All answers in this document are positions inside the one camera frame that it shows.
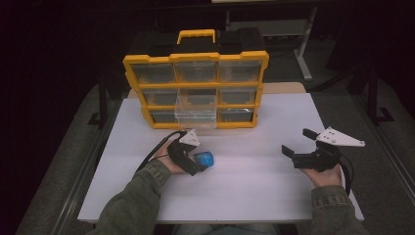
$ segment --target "wire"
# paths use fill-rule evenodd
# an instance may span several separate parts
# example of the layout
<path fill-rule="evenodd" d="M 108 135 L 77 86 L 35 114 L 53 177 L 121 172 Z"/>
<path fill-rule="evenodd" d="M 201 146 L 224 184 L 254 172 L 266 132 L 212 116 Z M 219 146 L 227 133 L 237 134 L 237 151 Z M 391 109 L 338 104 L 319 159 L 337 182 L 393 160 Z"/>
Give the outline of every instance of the wire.
<path fill-rule="evenodd" d="M 351 169 L 351 175 L 350 175 L 350 184 L 353 182 L 353 178 L 354 178 L 354 167 L 353 164 L 351 163 L 351 160 L 344 154 L 341 154 L 342 157 L 344 157 L 348 163 L 348 165 L 350 165 L 350 169 Z"/>
<path fill-rule="evenodd" d="M 148 161 L 148 163 L 149 163 L 149 162 L 152 162 L 152 161 L 154 161 L 154 160 L 160 159 L 160 158 L 164 158 L 164 157 L 168 157 L 168 155 L 161 155 L 161 156 L 158 156 L 158 157 L 156 157 L 156 158 L 152 158 L 151 160 L 149 160 L 149 161 Z"/>

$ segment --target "yellow storage organizer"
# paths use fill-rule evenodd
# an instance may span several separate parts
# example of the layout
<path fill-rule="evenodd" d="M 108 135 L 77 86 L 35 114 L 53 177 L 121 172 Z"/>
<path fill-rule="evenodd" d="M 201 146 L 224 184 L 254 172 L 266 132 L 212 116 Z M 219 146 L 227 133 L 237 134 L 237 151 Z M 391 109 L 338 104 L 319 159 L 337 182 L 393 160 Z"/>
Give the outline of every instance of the yellow storage organizer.
<path fill-rule="evenodd" d="M 255 127 L 268 66 L 257 28 L 140 33 L 125 76 L 152 128 Z"/>

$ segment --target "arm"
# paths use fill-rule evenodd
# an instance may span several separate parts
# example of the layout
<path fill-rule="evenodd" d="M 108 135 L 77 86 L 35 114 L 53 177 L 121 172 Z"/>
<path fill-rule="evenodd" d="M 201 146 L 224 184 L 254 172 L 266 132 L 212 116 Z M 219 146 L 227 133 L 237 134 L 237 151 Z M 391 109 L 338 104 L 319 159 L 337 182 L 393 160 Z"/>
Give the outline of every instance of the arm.
<path fill-rule="evenodd" d="M 302 169 L 316 187 L 311 192 L 311 234 L 369 234 L 354 214 L 354 206 L 342 186 L 340 166 L 324 172 Z"/>
<path fill-rule="evenodd" d="M 155 157 L 167 153 L 163 146 Z M 125 189 L 106 204 L 98 220 L 95 234 L 153 234 L 159 213 L 160 189 L 172 173 L 182 172 L 169 157 L 149 162 L 136 172 Z"/>

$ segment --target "person's left hand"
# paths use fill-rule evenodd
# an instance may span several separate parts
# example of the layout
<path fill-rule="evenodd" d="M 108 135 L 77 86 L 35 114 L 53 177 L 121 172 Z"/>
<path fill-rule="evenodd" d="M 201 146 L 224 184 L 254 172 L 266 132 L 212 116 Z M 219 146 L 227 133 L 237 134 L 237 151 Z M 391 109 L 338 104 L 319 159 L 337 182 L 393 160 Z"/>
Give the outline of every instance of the person's left hand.
<path fill-rule="evenodd" d="M 158 151 L 156 151 L 154 158 L 160 161 L 167 167 L 171 173 L 184 173 L 184 170 L 175 164 L 168 156 L 167 147 L 171 144 L 171 140 L 167 141 Z"/>

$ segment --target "blue object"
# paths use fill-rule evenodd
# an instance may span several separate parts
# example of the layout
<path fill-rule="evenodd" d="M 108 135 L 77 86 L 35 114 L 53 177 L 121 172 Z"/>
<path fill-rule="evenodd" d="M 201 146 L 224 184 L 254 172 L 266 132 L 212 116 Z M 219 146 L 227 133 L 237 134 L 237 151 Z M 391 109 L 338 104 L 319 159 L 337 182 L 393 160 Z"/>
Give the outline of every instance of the blue object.
<path fill-rule="evenodd" d="M 200 165 L 205 165 L 207 167 L 213 166 L 213 154 L 209 151 L 202 152 L 199 154 L 194 154 L 195 162 Z"/>

